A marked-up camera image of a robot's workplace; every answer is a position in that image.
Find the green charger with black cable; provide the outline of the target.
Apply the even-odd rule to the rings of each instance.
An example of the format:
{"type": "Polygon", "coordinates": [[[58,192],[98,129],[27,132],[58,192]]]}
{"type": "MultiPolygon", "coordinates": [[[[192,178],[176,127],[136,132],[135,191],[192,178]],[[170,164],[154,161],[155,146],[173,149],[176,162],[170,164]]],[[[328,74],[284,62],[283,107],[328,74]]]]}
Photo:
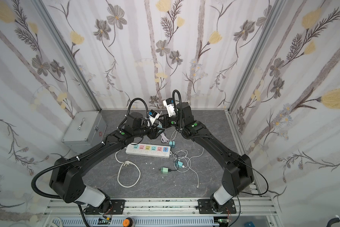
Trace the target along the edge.
{"type": "Polygon", "coordinates": [[[169,172],[171,172],[171,169],[167,168],[167,167],[161,167],[159,168],[159,171],[162,173],[162,174],[168,174],[169,172]]]}

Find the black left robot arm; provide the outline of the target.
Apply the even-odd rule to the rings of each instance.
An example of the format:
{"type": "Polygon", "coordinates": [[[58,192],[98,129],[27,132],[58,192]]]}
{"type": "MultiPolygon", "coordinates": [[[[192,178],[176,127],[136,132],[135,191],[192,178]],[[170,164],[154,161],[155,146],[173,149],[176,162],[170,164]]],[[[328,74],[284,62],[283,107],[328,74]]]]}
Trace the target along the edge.
{"type": "Polygon", "coordinates": [[[98,145],[76,157],[60,158],[54,166],[36,174],[31,182],[33,191],[43,197],[62,199],[66,203],[76,203],[79,206],[88,204],[99,208],[102,213],[107,212],[112,208],[110,197],[100,189],[87,186],[83,182],[83,176],[105,158],[134,142],[135,138],[147,136],[149,139],[156,139],[159,137],[164,131],[162,126],[165,124],[165,118],[166,115],[160,115],[154,110],[146,111],[146,116],[138,112],[127,111],[117,129],[107,135],[98,145]],[[54,194],[45,193],[37,186],[38,178],[47,172],[52,173],[49,186],[55,192],[54,194]]]}

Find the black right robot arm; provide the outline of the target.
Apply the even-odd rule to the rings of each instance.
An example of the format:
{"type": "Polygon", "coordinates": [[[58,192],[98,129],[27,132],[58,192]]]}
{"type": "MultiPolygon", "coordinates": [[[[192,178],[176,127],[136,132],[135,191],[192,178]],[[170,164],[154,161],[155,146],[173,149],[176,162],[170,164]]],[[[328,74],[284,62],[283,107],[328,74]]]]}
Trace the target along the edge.
{"type": "Polygon", "coordinates": [[[258,171],[252,167],[249,156],[241,156],[226,147],[202,122],[194,119],[190,105],[182,102],[178,90],[172,92],[164,105],[168,113],[160,116],[163,127],[175,127],[184,139],[204,148],[224,170],[221,186],[210,196],[211,209],[217,213],[224,211],[234,197],[254,182],[254,172],[258,171]]]}

